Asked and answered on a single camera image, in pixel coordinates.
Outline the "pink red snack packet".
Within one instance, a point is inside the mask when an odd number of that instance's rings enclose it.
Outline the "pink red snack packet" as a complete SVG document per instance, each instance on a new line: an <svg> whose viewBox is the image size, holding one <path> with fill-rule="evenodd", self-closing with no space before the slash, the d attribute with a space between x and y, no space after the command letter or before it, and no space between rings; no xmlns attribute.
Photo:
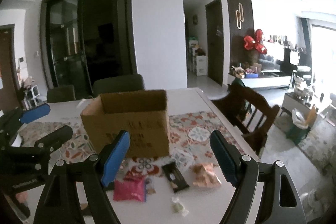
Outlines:
<svg viewBox="0 0 336 224"><path fill-rule="evenodd" d="M114 182L113 200L146 202L145 178L116 180Z"/></svg>

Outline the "peach snack wrapper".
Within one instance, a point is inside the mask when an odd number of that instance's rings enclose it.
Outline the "peach snack wrapper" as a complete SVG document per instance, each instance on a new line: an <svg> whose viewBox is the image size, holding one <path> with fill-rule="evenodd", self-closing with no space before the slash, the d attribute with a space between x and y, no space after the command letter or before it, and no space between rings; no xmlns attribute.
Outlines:
<svg viewBox="0 0 336 224"><path fill-rule="evenodd" d="M193 185L201 188L217 188L221 186L221 181L214 171L213 163L196 164L191 167L195 174Z"/></svg>

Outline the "white shelf rack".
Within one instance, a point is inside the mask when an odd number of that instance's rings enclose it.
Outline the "white shelf rack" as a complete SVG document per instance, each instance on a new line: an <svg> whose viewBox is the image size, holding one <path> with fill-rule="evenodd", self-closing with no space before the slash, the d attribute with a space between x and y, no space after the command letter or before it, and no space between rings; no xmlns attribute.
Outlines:
<svg viewBox="0 0 336 224"><path fill-rule="evenodd" d="M39 104L40 92L38 85L32 76L27 77L21 82L20 95L23 98L23 103L26 110L35 108Z"/></svg>

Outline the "dark upholstered chair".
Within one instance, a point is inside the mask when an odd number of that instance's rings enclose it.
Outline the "dark upholstered chair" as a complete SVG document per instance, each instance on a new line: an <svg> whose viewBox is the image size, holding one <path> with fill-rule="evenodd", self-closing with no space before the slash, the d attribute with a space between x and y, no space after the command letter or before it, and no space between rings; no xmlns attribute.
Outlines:
<svg viewBox="0 0 336 224"><path fill-rule="evenodd" d="M50 89L47 92L47 102L48 103L60 103L75 101L75 88L73 85L64 85Z"/></svg>
<svg viewBox="0 0 336 224"><path fill-rule="evenodd" d="M93 95L104 93L133 92L145 90L142 75L124 75L97 80L93 85Z"/></svg>

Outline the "green stool with items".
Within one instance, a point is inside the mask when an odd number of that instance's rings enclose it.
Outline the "green stool with items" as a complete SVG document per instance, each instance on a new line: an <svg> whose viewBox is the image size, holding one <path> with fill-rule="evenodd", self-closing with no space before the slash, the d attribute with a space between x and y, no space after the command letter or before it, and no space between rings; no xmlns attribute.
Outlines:
<svg viewBox="0 0 336 224"><path fill-rule="evenodd" d="M292 125L285 133L287 139L290 139L295 145L305 139L310 132L311 124L317 118L317 108L315 105L309 110L308 115L305 117L298 109L291 111Z"/></svg>

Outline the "dark wooden dining chair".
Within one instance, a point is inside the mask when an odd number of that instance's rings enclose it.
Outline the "dark wooden dining chair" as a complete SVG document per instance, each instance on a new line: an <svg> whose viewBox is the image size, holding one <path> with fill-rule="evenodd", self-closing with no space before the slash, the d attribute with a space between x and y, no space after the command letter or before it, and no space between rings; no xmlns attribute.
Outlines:
<svg viewBox="0 0 336 224"><path fill-rule="evenodd" d="M280 106L268 104L265 97L246 87L236 78L227 94L212 103L242 133L242 138L261 156L268 138L268 131L275 121Z"/></svg>

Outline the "patterned floral table mat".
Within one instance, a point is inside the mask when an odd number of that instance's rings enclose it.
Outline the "patterned floral table mat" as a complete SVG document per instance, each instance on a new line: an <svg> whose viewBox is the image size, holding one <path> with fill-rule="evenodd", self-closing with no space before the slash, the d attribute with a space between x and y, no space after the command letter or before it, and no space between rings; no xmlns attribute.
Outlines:
<svg viewBox="0 0 336 224"><path fill-rule="evenodd" d="M122 163L122 171L130 170L148 176L162 176L162 166L172 161L176 163L182 173L196 164L212 163L217 166L218 162L210 147L210 134L214 130L219 130L228 143L235 145L241 154L244 153L219 117L213 112L199 111L171 115L169 122L170 155L167 157L127 158ZM23 141L22 146L32 147L36 141L64 125L72 128L73 136L51 154L50 168L59 159L65 160L68 164L76 163L84 161L96 152L80 118L62 118L60 122L32 122L24 125L18 132Z"/></svg>

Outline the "small green wrapped candy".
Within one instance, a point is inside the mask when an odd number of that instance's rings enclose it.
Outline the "small green wrapped candy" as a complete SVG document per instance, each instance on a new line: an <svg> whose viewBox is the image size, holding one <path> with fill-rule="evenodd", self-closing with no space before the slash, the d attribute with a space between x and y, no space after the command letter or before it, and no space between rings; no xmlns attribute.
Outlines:
<svg viewBox="0 0 336 224"><path fill-rule="evenodd" d="M172 201L172 208L175 213L181 214L182 216L187 216L189 211L184 207L178 197L173 197Z"/></svg>

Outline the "black snack bar packet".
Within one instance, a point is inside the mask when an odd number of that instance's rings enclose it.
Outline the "black snack bar packet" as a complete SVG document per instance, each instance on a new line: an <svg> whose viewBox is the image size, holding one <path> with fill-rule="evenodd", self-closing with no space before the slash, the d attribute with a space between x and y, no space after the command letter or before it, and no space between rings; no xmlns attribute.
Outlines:
<svg viewBox="0 0 336 224"><path fill-rule="evenodd" d="M169 164L163 165L162 170L166 178L169 180L170 186L174 193L180 192L181 190L185 190L190 187L177 168L175 162L170 162Z"/></svg>

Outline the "brown cardboard box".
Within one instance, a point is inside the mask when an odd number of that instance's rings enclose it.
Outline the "brown cardboard box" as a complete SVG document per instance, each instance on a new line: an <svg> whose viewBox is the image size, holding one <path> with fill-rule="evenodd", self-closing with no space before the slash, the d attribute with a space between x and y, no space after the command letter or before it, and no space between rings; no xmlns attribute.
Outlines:
<svg viewBox="0 0 336 224"><path fill-rule="evenodd" d="M105 93L82 110L82 123L96 152L121 130L130 134L127 157L169 156L169 116L165 90Z"/></svg>

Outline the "white tv cabinet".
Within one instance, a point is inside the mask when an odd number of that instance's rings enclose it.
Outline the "white tv cabinet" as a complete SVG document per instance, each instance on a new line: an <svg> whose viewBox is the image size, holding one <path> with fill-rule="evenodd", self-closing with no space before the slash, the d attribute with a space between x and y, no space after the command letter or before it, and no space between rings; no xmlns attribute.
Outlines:
<svg viewBox="0 0 336 224"><path fill-rule="evenodd" d="M297 69L299 54L279 44L265 42L265 55L256 49L246 50L239 46L230 57L228 84L240 78L243 84L252 89L288 87L292 72Z"/></svg>

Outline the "white storage boxes hallway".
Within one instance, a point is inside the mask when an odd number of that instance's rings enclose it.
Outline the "white storage boxes hallway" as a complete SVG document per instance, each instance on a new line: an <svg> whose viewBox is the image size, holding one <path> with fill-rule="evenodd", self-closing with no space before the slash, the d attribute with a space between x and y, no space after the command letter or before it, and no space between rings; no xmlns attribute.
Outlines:
<svg viewBox="0 0 336 224"><path fill-rule="evenodd" d="M196 76L207 75L207 56L199 45L197 38L189 37L187 41L187 69Z"/></svg>

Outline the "red balloon flower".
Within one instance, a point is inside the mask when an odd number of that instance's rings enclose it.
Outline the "red balloon flower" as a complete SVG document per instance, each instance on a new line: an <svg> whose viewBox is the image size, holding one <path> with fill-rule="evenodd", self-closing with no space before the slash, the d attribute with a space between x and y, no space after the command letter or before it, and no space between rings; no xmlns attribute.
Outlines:
<svg viewBox="0 0 336 224"><path fill-rule="evenodd" d="M249 36L249 35L245 36L244 37L244 48L248 51L255 49L259 53L266 55L267 49L261 43L262 37L263 37L263 32L261 29L256 30L254 38L252 38L252 36Z"/></svg>

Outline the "dark hallway door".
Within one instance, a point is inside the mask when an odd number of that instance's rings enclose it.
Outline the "dark hallway door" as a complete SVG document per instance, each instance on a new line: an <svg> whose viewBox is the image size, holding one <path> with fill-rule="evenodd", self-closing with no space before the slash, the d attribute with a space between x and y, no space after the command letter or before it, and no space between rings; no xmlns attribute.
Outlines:
<svg viewBox="0 0 336 224"><path fill-rule="evenodd" d="M223 84L224 39L222 1L206 5L208 77Z"/></svg>

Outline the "gold wall ornament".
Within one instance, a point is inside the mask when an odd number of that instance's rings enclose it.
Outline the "gold wall ornament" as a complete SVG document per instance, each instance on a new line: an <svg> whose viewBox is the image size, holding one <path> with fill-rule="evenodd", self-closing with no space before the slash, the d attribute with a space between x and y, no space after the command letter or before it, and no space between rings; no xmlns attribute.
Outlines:
<svg viewBox="0 0 336 224"><path fill-rule="evenodd" d="M236 10L236 27L241 30L242 23L244 22L244 10L241 3L238 4L238 9Z"/></svg>

